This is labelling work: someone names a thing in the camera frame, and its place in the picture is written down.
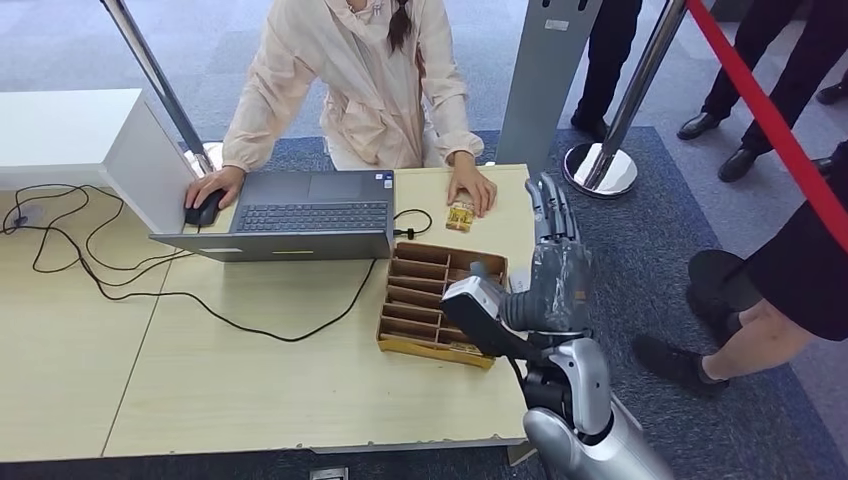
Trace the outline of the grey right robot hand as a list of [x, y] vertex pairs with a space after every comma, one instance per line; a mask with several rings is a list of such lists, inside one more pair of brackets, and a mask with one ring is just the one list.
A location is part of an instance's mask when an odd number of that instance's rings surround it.
[[529, 288], [505, 295], [499, 319], [516, 332], [589, 336], [591, 255], [563, 189], [543, 172], [525, 182], [534, 212], [536, 245]]

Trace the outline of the person's left hand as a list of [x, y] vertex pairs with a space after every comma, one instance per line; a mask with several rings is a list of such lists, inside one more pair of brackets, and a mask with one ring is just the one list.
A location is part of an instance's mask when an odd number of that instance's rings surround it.
[[477, 168], [475, 157], [467, 151], [455, 151], [448, 158], [452, 176], [448, 187], [447, 204], [457, 201], [462, 191], [470, 199], [477, 217], [484, 217], [495, 204], [497, 186]]

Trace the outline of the person's right hand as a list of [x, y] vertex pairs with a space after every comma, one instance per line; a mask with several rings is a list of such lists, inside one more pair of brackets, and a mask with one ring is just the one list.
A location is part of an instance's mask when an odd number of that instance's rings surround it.
[[229, 207], [238, 197], [246, 172], [237, 166], [223, 166], [190, 184], [185, 196], [186, 208], [199, 208], [209, 195], [217, 190], [224, 192], [218, 202], [221, 209]]

